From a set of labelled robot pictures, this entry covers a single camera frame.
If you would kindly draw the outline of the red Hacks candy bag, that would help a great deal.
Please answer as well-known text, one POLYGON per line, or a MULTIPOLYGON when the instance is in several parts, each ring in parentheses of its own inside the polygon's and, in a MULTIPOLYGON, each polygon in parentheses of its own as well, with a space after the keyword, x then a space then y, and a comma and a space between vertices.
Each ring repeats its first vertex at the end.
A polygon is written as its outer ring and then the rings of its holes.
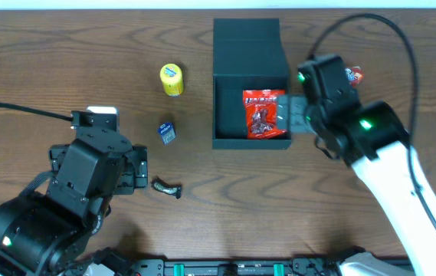
POLYGON ((287 132, 277 126, 277 99, 284 94, 285 90, 243 91, 249 140, 268 140, 287 132))

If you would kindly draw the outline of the black gift box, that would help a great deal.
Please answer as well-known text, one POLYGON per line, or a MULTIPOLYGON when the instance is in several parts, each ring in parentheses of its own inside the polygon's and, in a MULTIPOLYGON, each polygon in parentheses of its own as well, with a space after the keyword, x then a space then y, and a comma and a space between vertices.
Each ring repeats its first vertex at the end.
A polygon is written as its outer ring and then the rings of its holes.
POLYGON ((216 18, 213 29, 214 150, 285 150, 291 135, 248 139, 244 90, 290 92, 277 18, 216 18))

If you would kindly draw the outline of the red Hello Panda box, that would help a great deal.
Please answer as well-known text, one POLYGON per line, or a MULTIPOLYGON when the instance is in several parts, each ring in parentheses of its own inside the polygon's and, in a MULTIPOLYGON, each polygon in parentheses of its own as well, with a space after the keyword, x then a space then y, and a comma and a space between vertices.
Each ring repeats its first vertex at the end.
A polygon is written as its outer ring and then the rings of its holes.
POLYGON ((364 78, 364 73, 360 67, 347 67, 345 69, 347 79, 352 87, 358 86, 364 78))

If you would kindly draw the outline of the yellow round container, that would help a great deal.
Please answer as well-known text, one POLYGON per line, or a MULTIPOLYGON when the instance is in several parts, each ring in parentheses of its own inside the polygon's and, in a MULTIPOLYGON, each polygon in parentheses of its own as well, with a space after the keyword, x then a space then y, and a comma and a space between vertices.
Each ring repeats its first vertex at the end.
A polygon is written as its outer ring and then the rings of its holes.
POLYGON ((177 97, 184 91, 183 73, 176 64, 165 64, 159 72, 163 90, 171 97, 177 97))

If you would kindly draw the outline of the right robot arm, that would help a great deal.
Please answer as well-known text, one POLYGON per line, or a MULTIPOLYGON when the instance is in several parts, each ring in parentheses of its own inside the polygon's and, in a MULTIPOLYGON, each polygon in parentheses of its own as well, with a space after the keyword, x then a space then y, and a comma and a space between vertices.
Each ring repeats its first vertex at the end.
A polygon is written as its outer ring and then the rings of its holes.
POLYGON ((402 243, 416 275, 436 275, 436 195, 411 134, 385 102, 362 105, 338 55, 297 67, 301 96, 279 98, 278 125, 312 133, 330 159, 365 183, 402 243))

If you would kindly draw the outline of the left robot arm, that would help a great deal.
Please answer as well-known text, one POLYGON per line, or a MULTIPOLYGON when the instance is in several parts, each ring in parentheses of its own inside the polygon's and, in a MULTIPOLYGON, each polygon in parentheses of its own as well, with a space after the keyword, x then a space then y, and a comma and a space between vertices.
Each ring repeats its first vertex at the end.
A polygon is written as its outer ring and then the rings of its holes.
POLYGON ((0 205, 0 275, 57 275, 74 265, 116 195, 147 184, 147 148, 121 135, 50 149, 52 169, 0 205))

